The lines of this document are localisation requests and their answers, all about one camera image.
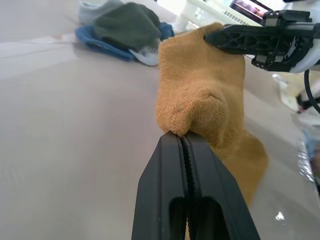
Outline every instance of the pile of socks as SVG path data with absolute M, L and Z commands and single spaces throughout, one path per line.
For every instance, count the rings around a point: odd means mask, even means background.
M 160 22 L 146 6 L 121 0 L 101 5 L 81 1 L 75 35 L 86 47 L 125 61 L 137 59 L 148 66 L 158 64 L 161 41 L 174 37 L 170 24 Z

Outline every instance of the white sock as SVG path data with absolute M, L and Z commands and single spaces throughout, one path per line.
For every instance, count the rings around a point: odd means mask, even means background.
M 79 2 L 78 19 L 80 23 L 93 24 L 94 21 L 103 14 L 111 12 L 113 9 L 124 5 L 121 0 L 106 0 L 100 5 L 91 4 L 85 1 Z

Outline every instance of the table surface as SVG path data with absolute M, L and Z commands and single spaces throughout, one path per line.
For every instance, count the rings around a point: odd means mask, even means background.
M 152 0 L 136 2 L 162 21 L 194 26 Z M 138 180 L 163 134 L 158 71 L 75 43 L 77 7 L 1 3 L 2 240 L 131 238 Z M 277 86 L 247 61 L 245 125 L 270 159 L 250 212 L 263 240 L 319 239 L 319 202 L 299 174 L 301 129 Z

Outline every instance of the screen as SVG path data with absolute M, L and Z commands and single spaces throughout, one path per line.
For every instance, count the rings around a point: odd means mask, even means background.
M 258 24 L 262 23 L 262 18 L 266 12 L 272 11 L 271 8 L 256 0 L 233 0 L 230 7 Z

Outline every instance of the black cable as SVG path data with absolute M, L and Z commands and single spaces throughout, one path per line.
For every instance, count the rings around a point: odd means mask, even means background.
M 314 96 L 312 95 L 309 83 L 309 70 L 304 71 L 304 88 L 306 95 L 311 103 L 311 105 L 315 108 L 315 110 L 320 114 L 320 106 L 317 104 Z

